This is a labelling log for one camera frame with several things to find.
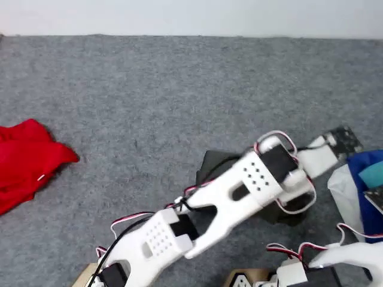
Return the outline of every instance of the gray carpet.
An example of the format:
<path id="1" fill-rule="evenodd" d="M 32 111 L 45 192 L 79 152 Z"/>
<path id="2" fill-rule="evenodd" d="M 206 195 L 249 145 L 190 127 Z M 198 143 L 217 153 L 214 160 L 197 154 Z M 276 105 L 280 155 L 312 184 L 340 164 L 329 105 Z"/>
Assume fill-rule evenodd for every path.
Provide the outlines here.
<path id="1" fill-rule="evenodd" d="M 69 286 L 96 261 L 94 247 L 111 244 L 113 219 L 180 195 L 207 149 L 242 151 L 272 129 L 304 145 L 340 123 L 368 149 L 380 147 L 382 48 L 287 38 L 3 38 L 0 126 L 35 118 L 81 161 L 0 216 L 1 285 Z M 339 240 L 328 178 L 317 180 L 318 202 L 299 226 L 251 218 L 154 285 L 220 286 L 233 268 L 277 266 L 284 256 L 267 253 L 269 242 Z M 341 279 L 363 286 L 356 275 Z"/>

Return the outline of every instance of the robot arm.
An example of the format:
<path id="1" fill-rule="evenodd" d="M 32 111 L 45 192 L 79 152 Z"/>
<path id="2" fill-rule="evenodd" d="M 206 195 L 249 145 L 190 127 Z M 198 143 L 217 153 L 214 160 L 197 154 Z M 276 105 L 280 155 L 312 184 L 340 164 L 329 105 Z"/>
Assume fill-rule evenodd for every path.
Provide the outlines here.
<path id="1" fill-rule="evenodd" d="M 383 242 L 374 244 L 353 243 L 334 246 L 322 251 L 310 263 L 310 268 L 323 268 L 338 263 L 346 263 L 367 268 L 373 282 L 369 287 L 383 287 Z"/>
<path id="2" fill-rule="evenodd" d="M 338 147 L 337 151 L 343 150 L 340 144 L 344 140 L 334 133 L 329 135 L 333 140 L 332 147 Z M 324 141 L 321 146 L 312 146 L 304 154 L 293 155 L 276 136 L 263 137 L 254 151 L 246 153 L 231 169 L 184 199 L 186 204 L 158 211 L 141 228 L 115 242 L 114 248 L 108 250 L 101 261 L 104 269 L 94 282 L 88 283 L 88 287 L 150 286 L 168 265 L 182 256 L 190 259 L 201 254 L 274 200 L 283 204 L 310 192 L 312 185 L 305 171 L 317 165 L 311 161 L 316 152 L 321 153 L 320 164 L 308 173 L 314 177 L 340 159 L 329 147 L 330 136 L 319 137 Z M 245 185 L 249 193 L 235 200 L 233 192 L 241 185 Z M 217 215 L 205 234 L 198 237 L 185 213 L 212 205 L 217 208 Z M 119 282 L 114 282 L 115 278 L 119 278 Z"/>

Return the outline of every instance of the white plastic bracket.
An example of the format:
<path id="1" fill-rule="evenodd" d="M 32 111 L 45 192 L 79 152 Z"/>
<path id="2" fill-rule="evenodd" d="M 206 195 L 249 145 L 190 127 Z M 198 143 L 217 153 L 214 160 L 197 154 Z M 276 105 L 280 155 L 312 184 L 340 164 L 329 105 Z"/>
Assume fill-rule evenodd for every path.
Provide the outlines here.
<path id="1" fill-rule="evenodd" d="M 250 193 L 234 201 L 232 194 L 242 184 Z M 254 151 L 246 154 L 231 169 L 197 190 L 187 200 L 192 208 L 213 205 L 217 208 L 217 214 L 205 234 L 194 241 L 194 247 L 185 257 L 193 258 L 215 245 L 235 226 L 263 209 L 282 192 L 283 189 L 259 156 Z"/>
<path id="2" fill-rule="evenodd" d="M 146 287 L 193 247 L 186 234 L 176 237 L 171 224 L 179 221 L 172 208 L 158 211 L 141 228 L 116 244 L 104 265 L 120 263 L 128 275 L 126 287 Z"/>

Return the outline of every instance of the red and white wire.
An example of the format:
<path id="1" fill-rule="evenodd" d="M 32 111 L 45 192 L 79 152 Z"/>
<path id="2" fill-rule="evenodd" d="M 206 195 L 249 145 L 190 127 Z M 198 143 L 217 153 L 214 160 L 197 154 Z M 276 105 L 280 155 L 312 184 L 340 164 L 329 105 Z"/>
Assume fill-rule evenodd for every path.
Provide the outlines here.
<path id="1" fill-rule="evenodd" d="M 105 254 L 106 252 L 107 252 L 107 249 L 105 247 L 102 247 L 102 246 L 96 247 L 96 253 L 98 258 L 101 258 L 102 254 Z"/>
<path id="2" fill-rule="evenodd" d="M 293 140 L 291 139 L 291 137 L 288 136 L 288 134 L 282 132 L 281 130 L 272 130 L 271 132 L 268 132 L 268 133 L 265 133 L 264 135 L 260 136 L 258 138 L 258 140 L 255 142 L 254 144 L 254 150 L 256 153 L 259 153 L 259 145 L 268 137 L 270 136 L 273 136 L 273 135 L 280 135 L 282 137 L 284 137 L 288 142 L 289 144 L 291 145 L 291 147 L 293 148 L 293 152 L 292 152 L 292 156 L 293 157 L 296 157 L 297 154 L 298 154 L 298 149 L 297 149 L 297 146 L 295 145 L 295 143 L 293 142 Z"/>
<path id="3" fill-rule="evenodd" d="M 383 239 L 383 234 L 365 235 L 359 231 L 356 231 L 355 229 L 353 229 L 352 227 L 350 227 L 349 225 L 344 224 L 344 223 L 338 223 L 336 225 L 336 228 L 339 229 L 339 231 L 342 233 L 342 237 L 341 237 L 341 240 L 339 242 L 339 245 L 342 245 L 344 240 L 345 240 L 345 231 L 343 228 L 347 228 L 347 229 L 351 230 L 353 233 L 358 234 L 360 236 L 363 236 L 365 238 L 370 238 L 370 239 L 382 238 Z M 296 257 L 302 261 L 303 252 L 304 252 L 306 247 L 309 247 L 309 248 L 312 248 L 312 249 L 315 249 L 318 251 L 324 251 L 324 250 L 328 249 L 328 247 L 326 247 L 326 246 L 316 245 L 316 244 L 311 243 L 311 242 L 303 242 L 299 245 L 298 252 L 287 249 L 284 245 L 279 244 L 279 243 L 270 243 L 270 244 L 266 245 L 266 250 L 267 251 L 282 252 L 282 253 L 287 254 L 289 257 L 294 256 L 294 257 Z"/>
<path id="4" fill-rule="evenodd" d="M 347 228 L 347 229 L 351 230 L 353 233 L 358 234 L 360 236 L 363 236 L 364 238 L 369 238 L 369 239 L 380 239 L 380 238 L 382 238 L 383 239 L 383 234 L 365 235 L 359 231 L 356 231 L 355 229 L 353 229 L 351 226 L 347 225 L 346 223 L 338 223 L 336 225 L 336 228 L 339 229 L 339 231 L 342 233 L 342 237 L 341 237 L 341 240 L 339 242 L 340 245 L 342 245 L 343 242 L 345 241 L 345 231 L 343 228 Z"/>
<path id="5" fill-rule="evenodd" d="M 131 220 L 131 219 L 135 219 L 135 218 L 139 218 L 141 216 L 144 216 L 144 215 L 149 215 L 149 214 L 153 214 L 154 212 L 138 212 L 138 213 L 133 213 L 131 215 L 128 215 L 128 216 L 124 216 L 124 217 L 121 217 L 119 219 L 116 219 L 115 221 L 112 222 L 112 224 L 110 225 L 110 230 L 113 232 L 113 235 L 114 237 L 117 239 L 117 233 L 114 231 L 114 226 L 116 226 L 117 224 L 121 223 L 121 222 L 125 222 L 125 221 L 128 221 L 128 220 Z"/>
<path id="6" fill-rule="evenodd" d="M 213 181 L 213 179 L 211 181 L 206 181 L 201 185 L 192 185 L 190 187 L 187 187 L 184 189 L 184 195 L 186 196 L 189 192 L 191 192 L 197 188 L 205 187 L 205 186 L 209 185 L 212 181 Z"/>

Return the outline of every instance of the red fabric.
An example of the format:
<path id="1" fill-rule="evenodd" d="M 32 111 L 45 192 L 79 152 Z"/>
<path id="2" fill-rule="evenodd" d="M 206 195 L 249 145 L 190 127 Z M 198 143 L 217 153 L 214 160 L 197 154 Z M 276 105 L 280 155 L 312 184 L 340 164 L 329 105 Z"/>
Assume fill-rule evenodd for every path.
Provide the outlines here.
<path id="1" fill-rule="evenodd" d="M 55 142 L 37 121 L 0 127 L 0 215 L 33 199 L 54 170 L 70 162 L 78 162 L 77 155 Z"/>

